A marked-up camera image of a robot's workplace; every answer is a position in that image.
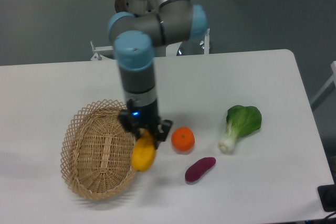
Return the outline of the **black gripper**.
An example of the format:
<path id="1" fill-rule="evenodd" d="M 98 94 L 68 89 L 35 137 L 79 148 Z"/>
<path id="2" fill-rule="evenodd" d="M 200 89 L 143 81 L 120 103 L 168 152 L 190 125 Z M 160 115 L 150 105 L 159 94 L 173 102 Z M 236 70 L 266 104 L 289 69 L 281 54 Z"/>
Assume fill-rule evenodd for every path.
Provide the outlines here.
<path id="1" fill-rule="evenodd" d="M 160 119 L 157 100 L 145 106 L 136 106 L 135 100 L 129 99 L 127 110 L 120 111 L 118 120 L 124 130 L 132 133 L 136 140 L 141 137 L 139 129 L 147 129 L 153 133 L 155 149 L 166 141 L 173 125 L 171 120 Z"/>

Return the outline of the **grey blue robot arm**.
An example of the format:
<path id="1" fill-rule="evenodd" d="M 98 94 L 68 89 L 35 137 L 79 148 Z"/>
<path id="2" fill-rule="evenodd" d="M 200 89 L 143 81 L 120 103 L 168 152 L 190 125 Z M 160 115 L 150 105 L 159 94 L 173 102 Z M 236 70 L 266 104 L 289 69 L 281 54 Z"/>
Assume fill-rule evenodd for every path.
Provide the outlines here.
<path id="1" fill-rule="evenodd" d="M 158 147 L 172 127 L 160 118 L 155 87 L 157 47 L 203 37 L 208 23 L 201 5 L 191 0 L 124 0 L 125 10 L 108 23 L 108 38 L 119 67 L 126 108 L 118 116 L 136 139 L 147 130 Z"/>

